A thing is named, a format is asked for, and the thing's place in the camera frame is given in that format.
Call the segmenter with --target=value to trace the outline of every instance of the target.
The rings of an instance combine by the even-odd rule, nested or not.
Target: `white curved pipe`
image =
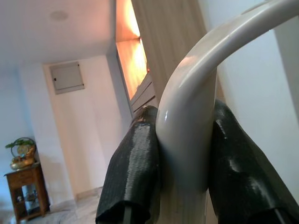
[[[299,0],[271,0],[205,35],[172,74],[159,105],[156,132],[179,184],[207,186],[216,67],[239,48],[299,14]]]

